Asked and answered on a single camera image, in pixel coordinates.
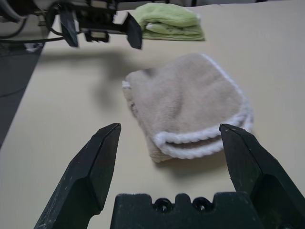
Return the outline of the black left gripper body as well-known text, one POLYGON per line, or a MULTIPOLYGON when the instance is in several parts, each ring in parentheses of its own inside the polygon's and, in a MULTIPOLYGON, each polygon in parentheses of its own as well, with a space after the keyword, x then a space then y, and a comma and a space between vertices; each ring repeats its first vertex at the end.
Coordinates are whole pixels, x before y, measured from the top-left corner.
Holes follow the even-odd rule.
POLYGON ((109 42, 111 34, 125 34, 121 24, 114 23, 119 0, 87 0, 78 8, 79 30, 87 42, 109 42))

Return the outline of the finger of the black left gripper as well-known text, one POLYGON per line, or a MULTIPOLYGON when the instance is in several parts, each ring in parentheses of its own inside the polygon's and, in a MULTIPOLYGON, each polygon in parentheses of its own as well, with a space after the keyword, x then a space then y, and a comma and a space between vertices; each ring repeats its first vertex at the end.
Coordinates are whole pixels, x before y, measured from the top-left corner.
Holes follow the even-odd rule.
POLYGON ((62 37, 70 47, 78 48, 78 38, 72 12, 62 10, 60 20, 62 37))
POLYGON ((142 29, 135 18, 128 13, 123 23, 124 32, 127 35, 127 41, 132 48, 142 49, 142 29))

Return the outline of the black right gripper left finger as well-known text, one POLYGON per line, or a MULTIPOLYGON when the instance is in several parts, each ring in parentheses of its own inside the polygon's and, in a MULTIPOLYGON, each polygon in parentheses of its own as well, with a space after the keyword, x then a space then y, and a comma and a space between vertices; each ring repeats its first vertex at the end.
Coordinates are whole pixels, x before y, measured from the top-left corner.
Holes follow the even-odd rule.
POLYGON ((37 229, 85 229, 104 208, 114 172, 121 124, 99 129, 70 161, 37 229))

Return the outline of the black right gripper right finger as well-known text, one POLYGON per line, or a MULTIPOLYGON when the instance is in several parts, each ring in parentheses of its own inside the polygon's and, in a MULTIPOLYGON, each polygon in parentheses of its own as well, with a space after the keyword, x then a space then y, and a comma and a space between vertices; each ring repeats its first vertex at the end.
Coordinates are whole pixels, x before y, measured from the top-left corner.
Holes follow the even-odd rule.
POLYGON ((305 198, 255 136, 239 127, 219 127, 231 181, 250 196, 266 229, 303 229, 305 198))

